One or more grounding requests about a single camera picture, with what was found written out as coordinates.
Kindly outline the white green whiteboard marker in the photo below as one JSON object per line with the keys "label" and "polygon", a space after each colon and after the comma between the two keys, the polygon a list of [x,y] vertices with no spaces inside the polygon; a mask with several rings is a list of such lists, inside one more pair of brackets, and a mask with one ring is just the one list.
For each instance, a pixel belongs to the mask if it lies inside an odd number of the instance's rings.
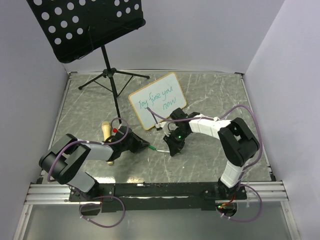
{"label": "white green whiteboard marker", "polygon": [[160,149],[156,149],[155,151],[159,152],[159,153],[170,153],[169,150],[160,150]]}

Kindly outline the yellow framed whiteboard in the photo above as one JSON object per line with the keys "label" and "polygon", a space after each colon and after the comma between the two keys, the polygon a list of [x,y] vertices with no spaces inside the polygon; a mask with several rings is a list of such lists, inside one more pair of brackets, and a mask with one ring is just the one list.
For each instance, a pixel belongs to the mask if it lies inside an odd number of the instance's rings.
{"label": "yellow framed whiteboard", "polygon": [[150,108],[156,114],[167,118],[177,108],[187,105],[186,97],[175,72],[171,72],[158,80],[131,93],[128,97],[144,130],[153,128],[163,120],[153,117],[147,110]]}

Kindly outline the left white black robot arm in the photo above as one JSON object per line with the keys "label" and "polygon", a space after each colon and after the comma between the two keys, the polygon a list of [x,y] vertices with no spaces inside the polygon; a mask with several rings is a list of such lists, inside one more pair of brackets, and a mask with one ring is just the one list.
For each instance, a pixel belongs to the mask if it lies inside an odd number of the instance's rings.
{"label": "left white black robot arm", "polygon": [[81,170],[86,160],[108,163],[118,159],[123,152],[137,154],[150,143],[127,126],[115,129],[115,134],[103,142],[85,141],[68,133],[56,142],[39,160],[39,166],[61,185],[69,185],[81,192],[87,201],[101,195],[98,181]]}

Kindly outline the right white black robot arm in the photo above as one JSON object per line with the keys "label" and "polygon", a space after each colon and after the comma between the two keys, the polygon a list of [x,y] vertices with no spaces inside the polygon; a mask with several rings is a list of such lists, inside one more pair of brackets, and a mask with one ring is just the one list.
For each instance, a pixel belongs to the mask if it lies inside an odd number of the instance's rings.
{"label": "right white black robot arm", "polygon": [[242,118],[223,120],[208,117],[199,112],[186,114],[181,108],[170,114],[171,120],[162,129],[163,140],[173,157],[185,146],[190,134],[203,134],[220,141],[227,158],[225,169],[218,179],[215,192],[221,199],[230,199],[240,188],[248,161],[256,153],[262,154],[261,143]]}

